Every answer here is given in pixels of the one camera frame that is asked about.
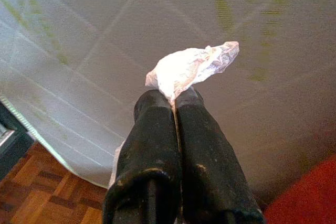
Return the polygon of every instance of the tissue paper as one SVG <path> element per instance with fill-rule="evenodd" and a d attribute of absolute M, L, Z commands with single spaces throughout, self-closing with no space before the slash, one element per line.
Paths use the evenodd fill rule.
<path fill-rule="evenodd" d="M 239 43 L 228 41 L 217 47 L 188 48 L 158 61 L 146 75 L 145 85 L 158 89 L 173 106 L 175 99 L 191 85 L 222 73 L 239 53 Z"/>

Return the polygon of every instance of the crumpled paper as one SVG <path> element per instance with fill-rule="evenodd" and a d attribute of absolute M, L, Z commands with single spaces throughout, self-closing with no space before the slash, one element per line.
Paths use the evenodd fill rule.
<path fill-rule="evenodd" d="M 239 43 L 228 41 L 217 47 L 188 48 L 158 61 L 146 75 L 145 85 L 158 89 L 174 106 L 175 99 L 191 85 L 222 73 L 239 53 Z"/>

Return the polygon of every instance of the parquet floor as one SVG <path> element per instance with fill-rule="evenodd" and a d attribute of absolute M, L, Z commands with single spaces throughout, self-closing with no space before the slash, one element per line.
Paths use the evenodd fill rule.
<path fill-rule="evenodd" d="M 0 224 L 101 224 L 105 192 L 34 144 L 0 182 Z"/>

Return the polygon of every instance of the wooden floor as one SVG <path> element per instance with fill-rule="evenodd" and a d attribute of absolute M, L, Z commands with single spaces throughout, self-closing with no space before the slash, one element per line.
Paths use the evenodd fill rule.
<path fill-rule="evenodd" d="M 101 224 L 105 192 L 34 144 L 0 182 L 0 224 Z"/>

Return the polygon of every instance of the white tissue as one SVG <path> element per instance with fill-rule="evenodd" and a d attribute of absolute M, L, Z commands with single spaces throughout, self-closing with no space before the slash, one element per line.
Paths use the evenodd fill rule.
<path fill-rule="evenodd" d="M 146 75 L 145 85 L 159 89 L 171 105 L 191 85 L 222 73 L 239 53 L 239 43 L 225 42 L 205 49 L 188 48 L 167 55 Z"/>

